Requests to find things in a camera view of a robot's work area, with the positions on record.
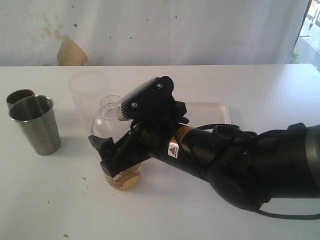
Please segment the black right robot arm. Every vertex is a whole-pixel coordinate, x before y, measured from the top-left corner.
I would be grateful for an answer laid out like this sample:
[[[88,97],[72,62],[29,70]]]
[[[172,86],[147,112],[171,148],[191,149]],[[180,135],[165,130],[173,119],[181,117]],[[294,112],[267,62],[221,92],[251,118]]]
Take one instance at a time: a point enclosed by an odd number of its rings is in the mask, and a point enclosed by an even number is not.
[[[318,125],[261,134],[225,123],[190,127],[186,105],[173,90],[168,76],[143,83],[117,103],[117,118],[131,121],[123,137],[89,136],[107,176],[154,158],[210,183],[229,204],[261,215],[272,198],[319,198]]]

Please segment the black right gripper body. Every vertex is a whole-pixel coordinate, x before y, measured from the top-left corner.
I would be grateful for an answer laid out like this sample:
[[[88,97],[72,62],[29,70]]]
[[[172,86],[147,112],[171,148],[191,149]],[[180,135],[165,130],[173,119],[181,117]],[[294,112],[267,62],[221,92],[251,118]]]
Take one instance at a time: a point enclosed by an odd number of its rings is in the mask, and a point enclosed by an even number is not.
[[[185,103],[173,97],[174,82],[169,76],[159,77],[143,94],[137,97],[137,107],[127,107],[131,121],[129,131],[117,141],[119,148],[123,144],[137,144],[150,157],[161,149],[161,139],[174,136],[175,127],[187,124]]]

